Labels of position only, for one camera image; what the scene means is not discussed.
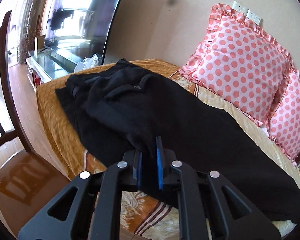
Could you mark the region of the black pants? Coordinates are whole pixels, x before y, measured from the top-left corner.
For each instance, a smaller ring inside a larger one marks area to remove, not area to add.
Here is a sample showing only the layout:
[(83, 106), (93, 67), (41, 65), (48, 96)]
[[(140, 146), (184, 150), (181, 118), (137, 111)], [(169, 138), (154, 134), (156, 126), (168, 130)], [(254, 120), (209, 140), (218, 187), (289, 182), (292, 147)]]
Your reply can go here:
[(300, 220), (300, 189), (223, 109), (176, 82), (120, 60), (100, 73), (71, 75), (55, 91), (83, 146), (103, 165), (142, 153), (141, 191), (168, 205), (158, 187), (156, 138), (194, 170), (221, 172), (270, 220)]

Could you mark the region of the yellow patterned bed cover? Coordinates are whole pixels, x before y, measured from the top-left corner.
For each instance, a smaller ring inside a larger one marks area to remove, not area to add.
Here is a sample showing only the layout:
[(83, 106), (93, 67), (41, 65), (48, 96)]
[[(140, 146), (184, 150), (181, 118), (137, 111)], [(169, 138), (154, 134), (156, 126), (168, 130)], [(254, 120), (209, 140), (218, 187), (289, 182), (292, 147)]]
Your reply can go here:
[(160, 190), (156, 139), (194, 170), (217, 170), (285, 235), (300, 221), (300, 173), (249, 118), (162, 60), (120, 60), (42, 84), (39, 114), (71, 178), (143, 154), (142, 185), (124, 192), (121, 225), (148, 239), (178, 239), (175, 194)]

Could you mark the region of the dark wooden chair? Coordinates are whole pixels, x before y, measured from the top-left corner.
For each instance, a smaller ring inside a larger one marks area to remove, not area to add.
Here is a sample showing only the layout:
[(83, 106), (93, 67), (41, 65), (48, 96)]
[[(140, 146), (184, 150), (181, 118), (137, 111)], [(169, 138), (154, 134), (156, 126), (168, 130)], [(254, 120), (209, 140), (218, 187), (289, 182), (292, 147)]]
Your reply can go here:
[(14, 103), (7, 63), (7, 36), (11, 12), (6, 12), (0, 27), (0, 81), (5, 105), (13, 128), (5, 131), (0, 122), (0, 147), (18, 138), (23, 149), (0, 168), (0, 193), (21, 204), (45, 205), (69, 180), (62, 172), (35, 152), (21, 125)]

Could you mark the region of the pink polka dot pillow right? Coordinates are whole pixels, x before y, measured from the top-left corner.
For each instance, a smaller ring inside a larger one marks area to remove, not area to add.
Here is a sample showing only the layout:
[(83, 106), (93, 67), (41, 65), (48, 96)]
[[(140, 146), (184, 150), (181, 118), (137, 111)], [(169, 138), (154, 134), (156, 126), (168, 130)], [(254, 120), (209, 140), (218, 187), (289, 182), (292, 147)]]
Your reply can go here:
[(300, 153), (300, 76), (297, 69), (290, 70), (289, 81), (281, 91), (283, 96), (274, 105), (267, 129), (269, 138), (296, 165)]

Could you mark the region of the pink polka dot pillow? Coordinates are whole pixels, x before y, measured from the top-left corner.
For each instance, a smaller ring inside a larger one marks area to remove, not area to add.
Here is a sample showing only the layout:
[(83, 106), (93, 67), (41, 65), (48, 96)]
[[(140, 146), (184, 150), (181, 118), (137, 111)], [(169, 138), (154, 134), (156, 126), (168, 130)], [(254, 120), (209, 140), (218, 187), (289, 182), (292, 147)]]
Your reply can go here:
[(300, 76), (297, 69), (290, 70), (289, 81), (281, 91), (283, 96), (274, 105), (267, 129), (269, 138), (296, 165), (300, 153)]
[(292, 68), (289, 51), (274, 37), (243, 13), (218, 3), (204, 39), (179, 73), (261, 126), (281, 100)]

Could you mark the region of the white phone stand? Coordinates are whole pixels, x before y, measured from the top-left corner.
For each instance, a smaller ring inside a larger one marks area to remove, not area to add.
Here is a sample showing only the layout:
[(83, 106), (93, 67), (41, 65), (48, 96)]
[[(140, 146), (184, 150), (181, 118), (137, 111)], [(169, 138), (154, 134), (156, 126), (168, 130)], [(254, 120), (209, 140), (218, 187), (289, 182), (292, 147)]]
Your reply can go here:
[(85, 64), (83, 62), (79, 61), (74, 68), (74, 73), (82, 71), (84, 68), (85, 68)]

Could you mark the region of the clear plastic bag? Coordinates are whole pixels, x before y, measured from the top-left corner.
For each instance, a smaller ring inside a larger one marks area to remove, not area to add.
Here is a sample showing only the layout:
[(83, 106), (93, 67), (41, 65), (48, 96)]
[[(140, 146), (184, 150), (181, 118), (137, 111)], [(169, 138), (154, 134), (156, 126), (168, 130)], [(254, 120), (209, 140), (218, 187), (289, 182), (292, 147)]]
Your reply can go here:
[(84, 69), (98, 67), (100, 65), (101, 58), (97, 54), (93, 54), (92, 57), (85, 58), (83, 60)]

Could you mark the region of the pink polka dot pillow left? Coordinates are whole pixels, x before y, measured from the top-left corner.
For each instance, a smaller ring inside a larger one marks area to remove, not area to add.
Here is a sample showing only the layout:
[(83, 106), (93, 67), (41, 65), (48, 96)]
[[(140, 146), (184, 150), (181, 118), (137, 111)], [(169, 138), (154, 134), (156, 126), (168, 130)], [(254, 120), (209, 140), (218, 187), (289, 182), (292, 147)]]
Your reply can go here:
[(289, 51), (274, 37), (243, 13), (218, 3), (204, 39), (179, 73), (261, 126), (281, 100), (292, 68)]

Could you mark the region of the glass tv stand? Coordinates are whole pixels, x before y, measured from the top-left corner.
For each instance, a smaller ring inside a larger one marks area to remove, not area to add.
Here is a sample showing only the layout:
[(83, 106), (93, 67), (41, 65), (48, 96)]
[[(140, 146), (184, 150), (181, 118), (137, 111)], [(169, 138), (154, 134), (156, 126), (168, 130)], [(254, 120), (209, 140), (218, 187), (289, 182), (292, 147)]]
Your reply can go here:
[(79, 62), (95, 58), (97, 65), (101, 65), (102, 56), (99, 54), (85, 55), (78, 47), (56, 48), (45, 47), (28, 52), (26, 63), (32, 72), (34, 85), (47, 83), (60, 77), (72, 74)]

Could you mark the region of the black flat screen television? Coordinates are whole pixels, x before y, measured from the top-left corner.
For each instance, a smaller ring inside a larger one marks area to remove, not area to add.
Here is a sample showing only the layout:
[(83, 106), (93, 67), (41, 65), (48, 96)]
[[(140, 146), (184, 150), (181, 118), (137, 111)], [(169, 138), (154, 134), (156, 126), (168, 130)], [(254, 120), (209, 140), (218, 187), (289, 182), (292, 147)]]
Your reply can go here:
[(121, 0), (47, 0), (45, 45), (67, 72), (94, 55), (104, 62), (108, 36)]

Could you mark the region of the white wall socket left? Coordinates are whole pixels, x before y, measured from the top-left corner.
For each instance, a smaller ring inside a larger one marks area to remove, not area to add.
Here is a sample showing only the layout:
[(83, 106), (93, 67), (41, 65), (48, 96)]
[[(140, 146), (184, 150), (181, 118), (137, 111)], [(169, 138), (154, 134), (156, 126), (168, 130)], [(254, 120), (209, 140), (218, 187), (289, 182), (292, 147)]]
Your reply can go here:
[(237, 1), (234, 1), (232, 4), (232, 9), (234, 9), (237, 12), (242, 13), (243, 15), (247, 15), (248, 8), (243, 6), (241, 3), (238, 3)]

